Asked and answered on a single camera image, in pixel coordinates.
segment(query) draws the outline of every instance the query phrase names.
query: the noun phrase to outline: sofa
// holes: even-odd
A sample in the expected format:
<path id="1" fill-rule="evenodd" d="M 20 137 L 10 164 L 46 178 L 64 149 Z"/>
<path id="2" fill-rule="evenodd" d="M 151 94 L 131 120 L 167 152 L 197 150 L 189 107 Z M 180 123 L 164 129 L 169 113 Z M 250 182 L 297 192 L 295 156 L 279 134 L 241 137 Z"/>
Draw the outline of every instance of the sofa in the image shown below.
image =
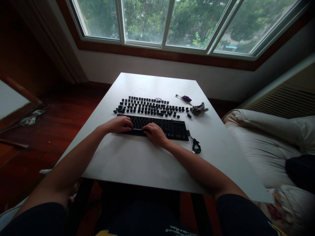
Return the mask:
<path id="1" fill-rule="evenodd" d="M 236 109 L 222 121 L 274 200 L 274 204 L 256 203 L 258 207 L 284 233 L 300 235 L 312 224 L 315 195 L 296 186 L 285 163 L 315 155 L 315 116 L 285 119 Z"/>

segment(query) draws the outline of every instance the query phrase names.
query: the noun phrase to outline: hand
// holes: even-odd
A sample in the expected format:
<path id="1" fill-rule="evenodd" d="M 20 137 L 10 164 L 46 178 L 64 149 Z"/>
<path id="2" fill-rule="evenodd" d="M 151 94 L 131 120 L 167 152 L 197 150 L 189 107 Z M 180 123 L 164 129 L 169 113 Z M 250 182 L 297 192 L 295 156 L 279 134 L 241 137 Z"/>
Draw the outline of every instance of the hand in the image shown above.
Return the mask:
<path id="1" fill-rule="evenodd" d="M 143 131 L 143 132 L 149 138 L 149 140 L 157 146 L 160 146 L 163 148 L 168 142 L 170 142 L 170 140 L 167 139 L 167 137 L 165 136 L 160 126 L 158 126 L 155 123 L 149 123 L 146 126 L 144 126 L 142 130 L 143 129 L 150 130 L 151 133 L 148 131 Z"/>
<path id="2" fill-rule="evenodd" d="M 120 133 L 125 131 L 131 131 L 133 124 L 130 118 L 127 116 L 117 116 L 105 124 L 100 125 L 106 133 Z"/>

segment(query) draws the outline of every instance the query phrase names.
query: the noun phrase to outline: cable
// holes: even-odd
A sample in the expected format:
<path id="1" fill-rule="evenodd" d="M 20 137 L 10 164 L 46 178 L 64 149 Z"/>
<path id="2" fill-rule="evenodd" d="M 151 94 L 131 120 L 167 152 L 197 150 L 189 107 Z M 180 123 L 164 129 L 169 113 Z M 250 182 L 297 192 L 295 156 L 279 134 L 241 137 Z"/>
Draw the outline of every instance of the cable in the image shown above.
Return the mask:
<path id="1" fill-rule="evenodd" d="M 193 138 L 192 136 L 189 136 L 189 137 L 193 140 L 193 152 L 196 154 L 201 153 L 201 147 L 199 145 L 199 142 L 195 138 Z"/>
<path id="2" fill-rule="evenodd" d="M 9 129 L 12 129 L 12 128 L 15 128 L 15 127 L 18 127 L 18 126 L 23 126 L 23 127 L 28 127 L 28 126 L 31 126 L 31 125 L 34 125 L 37 123 L 37 121 L 39 120 L 39 116 L 42 115 L 44 112 L 45 112 L 45 109 L 47 108 L 45 107 L 44 109 L 42 110 L 36 110 L 34 111 L 32 114 L 32 116 L 29 116 L 29 117 L 25 117 L 23 118 L 22 120 L 20 120 L 20 123 L 18 125 L 15 125 L 13 127 L 10 127 L 8 129 L 5 129 L 5 130 L 2 130 L 0 132 L 3 133 L 4 131 L 7 131 Z"/>

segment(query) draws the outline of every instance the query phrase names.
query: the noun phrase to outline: window pane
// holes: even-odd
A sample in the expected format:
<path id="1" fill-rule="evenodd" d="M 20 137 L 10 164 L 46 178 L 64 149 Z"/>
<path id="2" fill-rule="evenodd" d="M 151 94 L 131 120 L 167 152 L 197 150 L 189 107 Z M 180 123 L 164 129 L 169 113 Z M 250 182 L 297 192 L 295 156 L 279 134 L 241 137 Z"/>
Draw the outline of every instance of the window pane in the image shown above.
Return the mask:
<path id="1" fill-rule="evenodd" d="M 205 48 L 228 0 L 176 0 L 166 44 Z"/>
<path id="2" fill-rule="evenodd" d="M 125 38 L 162 43 L 168 0 L 124 0 Z"/>
<path id="3" fill-rule="evenodd" d="M 74 0 L 74 3 L 86 35 L 119 39 L 115 0 Z"/>
<path id="4" fill-rule="evenodd" d="M 297 0 L 245 0 L 216 50 L 250 53 Z"/>

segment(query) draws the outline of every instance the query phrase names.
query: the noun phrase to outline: red wooden floor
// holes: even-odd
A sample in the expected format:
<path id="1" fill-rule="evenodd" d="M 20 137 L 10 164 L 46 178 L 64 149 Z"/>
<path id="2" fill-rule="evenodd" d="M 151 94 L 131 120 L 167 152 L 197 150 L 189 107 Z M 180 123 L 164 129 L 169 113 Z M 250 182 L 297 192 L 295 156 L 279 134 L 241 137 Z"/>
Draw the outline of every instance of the red wooden floor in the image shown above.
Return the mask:
<path id="1" fill-rule="evenodd" d="M 0 138 L 29 145 L 28 149 L 17 153 L 0 168 L 0 213 L 6 204 L 9 208 L 13 207 L 32 192 L 43 178 L 39 171 L 52 168 L 56 164 L 109 87 L 95 82 L 62 86 L 41 97 L 48 107 L 35 125 L 13 128 L 0 134 Z M 229 110 L 222 105 L 214 108 L 221 116 Z M 91 198 L 97 199 L 98 195 L 99 192 L 95 190 Z M 182 222 L 196 231 L 189 194 L 182 193 L 181 197 Z M 213 199 L 206 196 L 205 200 L 208 212 L 214 211 Z M 84 224 L 92 225 L 92 218 L 87 218 L 89 220 Z M 211 222 L 217 221 L 215 215 L 212 218 Z M 216 225 L 212 227 L 219 235 L 220 228 L 218 223 Z"/>

